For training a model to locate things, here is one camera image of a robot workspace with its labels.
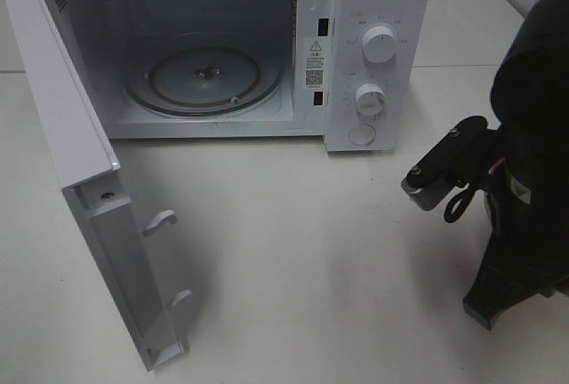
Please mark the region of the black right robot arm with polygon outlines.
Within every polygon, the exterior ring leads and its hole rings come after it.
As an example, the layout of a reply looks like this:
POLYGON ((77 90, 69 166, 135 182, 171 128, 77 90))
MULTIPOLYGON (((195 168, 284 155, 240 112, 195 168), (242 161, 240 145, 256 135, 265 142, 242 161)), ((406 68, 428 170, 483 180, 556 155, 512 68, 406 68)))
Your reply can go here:
POLYGON ((496 73, 484 166, 492 233, 465 312, 485 329, 568 288, 568 0, 539 0, 496 73))

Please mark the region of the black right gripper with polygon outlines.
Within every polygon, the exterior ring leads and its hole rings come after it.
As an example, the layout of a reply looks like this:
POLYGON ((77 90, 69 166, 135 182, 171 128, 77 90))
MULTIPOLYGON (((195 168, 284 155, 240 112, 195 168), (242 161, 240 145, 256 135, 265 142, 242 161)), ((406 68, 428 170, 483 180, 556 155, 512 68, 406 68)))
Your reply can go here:
POLYGON ((568 258, 568 134, 501 128, 493 166, 493 231, 462 300, 464 312, 485 329, 507 309, 553 291, 553 275, 517 260, 568 258))

